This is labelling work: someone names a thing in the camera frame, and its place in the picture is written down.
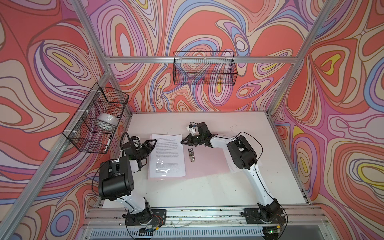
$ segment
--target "wire basket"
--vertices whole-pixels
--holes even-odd
[[[80,152],[107,153],[128,99],[120,90],[99,86],[80,120],[69,134],[63,134]],[[117,124],[100,119],[101,114],[113,116]]]
[[[234,55],[233,51],[175,51],[173,83],[234,86],[237,78]]]

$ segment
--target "swirly patterned wall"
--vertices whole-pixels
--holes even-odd
[[[340,239],[384,239],[383,39],[383,1],[339,1],[273,115]]]
[[[173,56],[233,50],[236,56],[296,56],[323,5],[312,1],[92,1],[86,10],[110,56]],[[264,111],[288,70],[238,64],[235,86],[174,86],[172,64],[114,64],[133,111]]]
[[[0,1],[0,220],[103,74],[69,2]],[[74,238],[112,144],[102,156],[70,145],[13,239]]]

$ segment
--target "black mounting plate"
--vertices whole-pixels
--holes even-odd
[[[162,218],[162,220],[163,220],[162,224],[163,225],[166,223],[166,217],[167,217],[167,210],[166,209],[152,209],[152,213],[153,213],[153,215],[157,215],[157,216]],[[152,216],[151,226],[157,226],[157,225],[159,225],[159,222],[160,222],[160,220],[158,217]],[[139,222],[133,222],[132,218],[130,218],[129,215],[127,216],[127,218],[125,218],[125,225],[126,226],[145,227],[145,225],[141,225]]]
[[[265,222],[261,221],[260,220],[260,217],[259,217],[259,214],[258,214],[258,211],[259,211],[259,208],[258,207],[255,207],[255,208],[248,208],[248,209],[244,209],[244,212],[248,215],[251,215],[253,217],[249,217],[249,216],[245,216],[245,219],[247,221],[247,224],[263,224]],[[276,213],[276,218],[274,220],[272,220],[270,222],[271,224],[280,224],[280,225],[283,225],[286,223],[286,218],[285,218],[285,215],[284,215],[284,212],[283,212],[283,209],[279,209]]]

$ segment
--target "cable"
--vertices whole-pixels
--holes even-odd
[[[131,237],[133,240],[136,240],[134,237],[132,237],[131,233],[130,233],[129,230],[128,230],[127,225],[126,225],[125,223],[124,223],[124,225],[125,225],[125,228],[127,229],[128,234],[130,235],[130,237]]]
[[[147,163],[148,163],[148,159],[147,159],[147,158],[145,158],[145,160],[146,160],[145,164],[144,164],[144,165],[142,165],[141,167],[144,167],[145,165],[147,165]]]
[[[251,134],[249,134],[249,133],[247,133],[247,132],[243,132],[243,131],[241,131],[241,132],[239,132],[239,134],[237,134],[237,135],[236,135],[235,137],[233,137],[233,138],[227,138],[227,137],[221,137],[221,136],[218,136],[218,138],[225,138],[225,139],[232,140],[232,139],[237,138],[241,133],[245,133],[245,134],[249,135],[250,137],[252,137],[252,138],[253,138],[253,139],[260,145],[260,147],[262,148],[262,152],[260,153],[259,157],[258,157],[257,160],[256,160],[256,161],[259,161],[259,159],[260,159],[260,157],[262,156],[263,151],[264,151],[264,149],[263,149],[263,145],[262,145],[256,138],[254,138]]]
[[[101,196],[100,196],[99,194],[95,193],[95,191],[93,190],[93,182],[94,182],[94,179],[95,179],[95,177],[96,177],[96,174],[99,172],[100,168],[101,168],[104,164],[106,164],[107,162],[110,162],[111,160],[114,160],[114,159],[110,159],[110,160],[108,160],[108,161],[106,161],[106,162],[103,162],[103,163],[100,165],[99,169],[96,171],[96,173],[95,173],[95,175],[93,176],[93,178],[92,178],[92,182],[91,182],[91,190],[92,190],[93,194],[96,195],[96,196],[98,196],[98,197],[101,197]],[[108,198],[108,197],[115,197],[115,198],[119,198],[119,199],[123,200],[124,202],[126,202],[126,203],[132,208],[132,212],[130,212],[130,214],[133,213],[133,211],[135,210],[135,208],[132,207],[131,204],[129,204],[127,201],[125,201],[125,200],[124,200],[123,198],[121,198],[121,197],[116,197],[116,196],[103,196],[103,197],[107,197],[107,198]]]
[[[197,122],[189,122],[189,124],[195,124],[195,131],[197,132],[197,125],[198,125],[198,123]]]
[[[137,147],[137,148],[140,148],[140,139],[139,138],[137,138],[137,141],[139,142],[138,144],[139,144],[139,146]]]
[[[262,181],[261,181],[259,175],[257,174],[257,171],[256,171],[256,164],[255,164],[255,173],[256,173],[257,178],[259,178],[259,181],[260,181],[260,183],[262,184],[262,186],[263,186],[263,188],[264,188],[264,191],[269,195],[270,198],[273,199],[273,197],[272,197],[272,196],[268,193],[268,191],[265,189],[264,184],[262,183]],[[288,215],[287,215],[287,212],[285,211],[285,209],[280,205],[280,203],[277,202],[277,201],[276,201],[276,203],[283,209],[285,215],[287,216],[287,221],[286,221],[285,227],[284,227],[283,231],[281,232],[280,236],[276,239],[276,240],[278,240],[279,238],[281,238],[281,236],[283,235],[285,229],[287,228],[287,225],[288,225]]]
[[[91,190],[92,190],[93,194],[95,194],[95,195],[97,195],[97,196],[99,196],[99,197],[101,197],[101,196],[100,196],[99,194],[96,194],[95,191],[93,190],[93,181],[94,181],[94,179],[95,179],[95,177],[96,177],[96,174],[99,172],[100,168],[101,168],[105,163],[110,162],[111,160],[114,160],[114,159],[110,159],[110,160],[108,160],[108,161],[106,161],[106,162],[103,162],[103,163],[100,165],[99,169],[96,171],[96,173],[95,173],[95,175],[93,176],[93,178],[92,178]]]
[[[155,217],[157,217],[158,219],[159,219],[159,227],[161,227],[162,225],[163,225],[163,219],[160,217],[160,216],[158,216],[158,215],[154,215]]]
[[[260,153],[259,157],[258,157],[257,160],[256,160],[256,163],[257,163],[257,161],[259,161],[260,157],[262,156],[264,149],[263,149],[263,145],[262,145],[256,138],[254,138],[251,134],[242,131],[242,132],[240,132],[239,134],[237,134],[236,137],[233,137],[233,138],[221,137],[221,138],[225,138],[225,139],[232,140],[232,139],[237,138],[241,133],[245,133],[245,134],[249,135],[250,137],[252,137],[255,141],[258,142],[258,144],[259,144],[260,147],[262,148],[262,152]],[[269,195],[270,198],[273,199],[273,197],[272,197],[272,196],[268,193],[268,191],[265,189],[264,184],[262,183],[262,181],[261,181],[259,175],[257,174],[257,171],[256,171],[256,164],[255,164],[254,168],[255,168],[256,176],[259,178],[259,181],[260,181],[260,183],[262,184],[262,186],[263,186],[263,188],[264,188],[264,191]],[[277,202],[277,201],[276,201],[276,203],[281,207],[281,209],[283,209],[285,215],[287,216],[287,221],[286,221],[286,224],[285,224],[285,228],[283,229],[283,231],[281,232],[281,235],[280,235],[280,237],[281,237],[281,236],[283,235],[283,233],[284,233],[284,231],[285,231],[287,225],[288,225],[288,215],[287,215],[287,212],[285,211],[285,209],[280,205],[280,203]]]
[[[125,156],[125,153],[123,151],[123,147],[122,147],[122,142],[124,140],[124,136],[127,135],[128,137],[128,140],[129,140],[129,134],[127,132],[123,132],[123,134],[121,135],[121,139],[120,139],[120,149],[122,150],[121,151],[121,156],[124,157]]]

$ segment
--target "document page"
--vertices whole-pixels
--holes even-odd
[[[185,163],[182,135],[152,134],[156,146],[149,155],[149,177],[183,177]]]

